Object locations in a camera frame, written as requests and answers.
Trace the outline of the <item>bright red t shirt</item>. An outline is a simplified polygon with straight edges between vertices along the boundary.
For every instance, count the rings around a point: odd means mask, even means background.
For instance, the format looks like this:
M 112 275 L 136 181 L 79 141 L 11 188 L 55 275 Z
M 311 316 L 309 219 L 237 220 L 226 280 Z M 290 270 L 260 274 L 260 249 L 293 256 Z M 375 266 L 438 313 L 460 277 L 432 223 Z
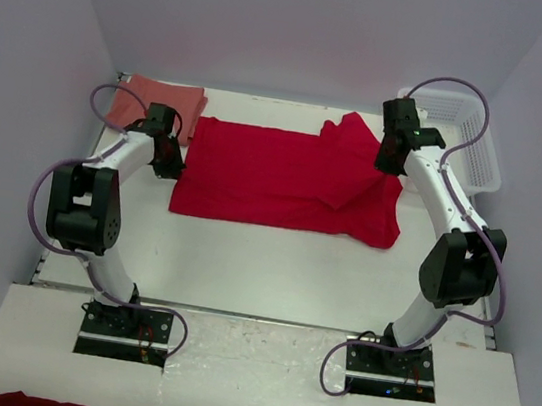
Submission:
M 318 134 L 203 118 L 169 210 L 287 230 L 346 235 L 390 249 L 400 180 L 374 167 L 379 141 L 358 113 Z

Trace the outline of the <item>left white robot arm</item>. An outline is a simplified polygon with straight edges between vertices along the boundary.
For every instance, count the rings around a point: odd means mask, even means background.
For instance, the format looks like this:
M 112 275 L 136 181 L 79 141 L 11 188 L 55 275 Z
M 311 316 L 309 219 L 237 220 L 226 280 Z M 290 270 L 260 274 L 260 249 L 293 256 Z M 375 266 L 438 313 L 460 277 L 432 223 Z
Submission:
M 84 268 L 95 301 L 110 307 L 107 325 L 121 337 L 138 331 L 144 309 L 116 248 L 123 225 L 121 185 L 145 168 L 157 179 L 180 179 L 186 169 L 178 141 L 182 121 L 174 108 L 152 103 L 146 117 L 126 126 L 107 148 L 52 170 L 47 235 L 60 245 L 58 254 Z

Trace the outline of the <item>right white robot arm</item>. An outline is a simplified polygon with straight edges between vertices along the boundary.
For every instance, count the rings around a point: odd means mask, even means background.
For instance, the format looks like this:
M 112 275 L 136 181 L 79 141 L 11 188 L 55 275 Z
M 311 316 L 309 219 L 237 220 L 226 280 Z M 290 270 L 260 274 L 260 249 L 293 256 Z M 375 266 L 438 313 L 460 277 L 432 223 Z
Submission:
M 395 375 L 411 366 L 412 354 L 427 347 L 451 317 L 481 327 L 491 324 L 465 308 L 492 293 L 507 239 L 471 208 L 448 164 L 442 135 L 420 125 L 415 101 L 388 100 L 382 110 L 384 135 L 375 167 L 412 181 L 436 236 L 419 267 L 418 296 L 377 342 L 367 344 L 377 349 L 380 368 Z

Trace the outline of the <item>white plastic basket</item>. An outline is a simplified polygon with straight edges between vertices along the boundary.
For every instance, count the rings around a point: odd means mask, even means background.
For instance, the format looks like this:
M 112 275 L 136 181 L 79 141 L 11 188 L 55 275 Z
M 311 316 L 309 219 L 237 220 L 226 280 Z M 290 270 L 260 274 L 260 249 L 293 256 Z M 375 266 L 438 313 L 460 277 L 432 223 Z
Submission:
M 484 106 L 476 95 L 424 87 L 417 89 L 410 98 L 428 112 L 424 128 L 437 128 L 446 149 L 471 141 L 484 127 Z M 447 163 L 469 197 L 494 193 L 501 187 L 499 163 L 491 136 L 487 128 L 473 145 L 448 157 Z

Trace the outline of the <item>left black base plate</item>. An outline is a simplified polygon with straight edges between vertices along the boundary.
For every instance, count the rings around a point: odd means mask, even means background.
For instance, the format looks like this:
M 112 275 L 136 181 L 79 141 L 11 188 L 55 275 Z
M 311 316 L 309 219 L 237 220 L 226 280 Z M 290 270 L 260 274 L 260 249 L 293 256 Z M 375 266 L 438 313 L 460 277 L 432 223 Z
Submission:
M 164 368 L 173 316 L 166 312 L 82 305 L 85 312 L 73 352 Z

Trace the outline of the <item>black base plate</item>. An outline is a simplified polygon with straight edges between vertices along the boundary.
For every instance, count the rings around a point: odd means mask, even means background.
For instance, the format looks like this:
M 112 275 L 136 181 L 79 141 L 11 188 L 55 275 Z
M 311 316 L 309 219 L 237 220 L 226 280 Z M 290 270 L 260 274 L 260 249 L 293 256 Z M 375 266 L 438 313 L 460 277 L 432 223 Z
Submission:
M 372 347 L 395 347 L 392 335 L 360 334 L 360 345 L 346 348 L 345 388 L 349 394 L 435 403 L 435 373 L 430 346 L 406 352 Z
M 173 316 L 166 312 L 82 305 L 85 312 L 73 352 L 164 368 Z

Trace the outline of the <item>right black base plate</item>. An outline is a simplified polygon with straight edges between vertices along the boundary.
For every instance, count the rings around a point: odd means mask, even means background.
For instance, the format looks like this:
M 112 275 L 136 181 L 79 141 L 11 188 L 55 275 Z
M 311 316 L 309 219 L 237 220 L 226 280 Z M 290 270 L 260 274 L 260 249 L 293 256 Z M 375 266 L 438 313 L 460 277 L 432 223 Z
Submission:
M 349 394 L 435 403 L 435 373 L 430 346 L 406 352 L 372 347 L 395 347 L 392 335 L 360 334 L 360 345 L 346 348 L 345 388 Z

